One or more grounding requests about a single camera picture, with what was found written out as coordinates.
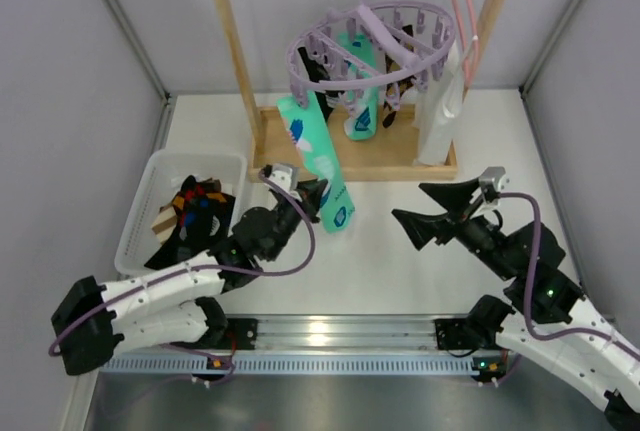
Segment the green sock front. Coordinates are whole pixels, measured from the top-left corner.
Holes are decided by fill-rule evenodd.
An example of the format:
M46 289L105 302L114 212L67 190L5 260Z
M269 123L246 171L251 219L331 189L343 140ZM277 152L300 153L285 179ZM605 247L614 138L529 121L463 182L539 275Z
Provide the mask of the green sock front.
M307 107L301 106L293 95L278 99L276 107L304 168L327 181L320 200L320 217L326 232L337 233L348 226L355 205L317 97L310 91L307 98Z

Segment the black blue grey sock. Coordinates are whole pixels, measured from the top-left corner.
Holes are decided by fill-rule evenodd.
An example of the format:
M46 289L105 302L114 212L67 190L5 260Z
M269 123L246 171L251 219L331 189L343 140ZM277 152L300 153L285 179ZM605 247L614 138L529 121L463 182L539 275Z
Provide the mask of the black blue grey sock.
M224 238L229 230L233 208L224 209L214 201L202 202L202 207L187 208L177 215L178 221L170 238L144 263L151 270L166 267L194 257Z

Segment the purple round clip hanger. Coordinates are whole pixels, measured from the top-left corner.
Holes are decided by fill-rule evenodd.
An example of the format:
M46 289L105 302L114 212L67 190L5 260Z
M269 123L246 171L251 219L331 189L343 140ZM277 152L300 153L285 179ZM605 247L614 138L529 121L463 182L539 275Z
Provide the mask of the purple round clip hanger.
M413 25L413 36L402 31L409 24ZM342 33L347 33L349 40L363 34L372 43L376 69L338 43ZM330 8L324 18L288 45L285 63L290 91L303 107L307 107L310 91L337 91L350 110L365 89L379 90L405 78L411 78L413 85L424 91L436 77L436 70L447 61L455 40L453 16L428 2L357 0L346 10ZM311 59L324 67L329 75L327 81L309 80L298 54L302 46ZM399 70L386 72L385 54L399 65Z

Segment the argyle red orange sock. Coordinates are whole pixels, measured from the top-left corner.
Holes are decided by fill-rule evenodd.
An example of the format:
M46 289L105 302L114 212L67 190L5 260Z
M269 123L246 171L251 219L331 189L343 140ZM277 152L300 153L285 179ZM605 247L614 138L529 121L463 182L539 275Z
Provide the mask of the argyle red orange sock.
M232 209L235 204L235 196L231 189L219 179L208 178L202 181L194 175L189 175L182 182L179 191L170 201L170 205L177 215L185 212L187 208L202 207L202 202L214 201L224 209Z

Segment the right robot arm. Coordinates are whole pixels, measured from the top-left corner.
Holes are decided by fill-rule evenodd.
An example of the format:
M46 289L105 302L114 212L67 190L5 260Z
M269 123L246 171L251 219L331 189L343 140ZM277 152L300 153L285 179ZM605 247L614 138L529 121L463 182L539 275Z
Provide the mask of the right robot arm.
M456 358L480 350L524 357L579 391L614 429L638 429L638 348L560 270L566 253L531 195L517 195L533 210L520 229L506 235L501 216L488 219L509 197L507 181L504 168L489 167L464 182L422 183L443 213L391 212L416 249L457 241L507 284L502 297L482 296L466 316L437 319L438 350Z

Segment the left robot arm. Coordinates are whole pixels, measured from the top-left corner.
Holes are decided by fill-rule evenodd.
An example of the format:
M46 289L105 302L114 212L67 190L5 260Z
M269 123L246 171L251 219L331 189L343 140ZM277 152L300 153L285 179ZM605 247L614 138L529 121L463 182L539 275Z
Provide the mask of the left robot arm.
M150 347L203 354L230 341L219 296L266 276L298 226L319 220L328 182L263 180L276 202L252 207L231 233L195 256L137 278L100 283L76 281L54 311L55 338L48 353L69 376L107 364L117 355Z

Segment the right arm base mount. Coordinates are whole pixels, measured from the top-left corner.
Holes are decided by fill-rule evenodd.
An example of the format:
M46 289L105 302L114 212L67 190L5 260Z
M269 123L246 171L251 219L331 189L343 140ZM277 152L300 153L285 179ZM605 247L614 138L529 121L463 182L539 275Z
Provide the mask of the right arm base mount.
M496 335L483 328L475 329L465 318L438 318L434 321L437 349L447 352L498 351Z

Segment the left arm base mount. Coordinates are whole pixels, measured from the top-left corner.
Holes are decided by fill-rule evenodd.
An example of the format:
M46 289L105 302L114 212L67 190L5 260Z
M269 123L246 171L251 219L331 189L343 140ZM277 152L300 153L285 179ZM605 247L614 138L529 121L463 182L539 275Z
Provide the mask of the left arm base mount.
M253 318L231 318L226 326L214 326L194 342L176 341L171 345L192 350L254 350L258 324Z

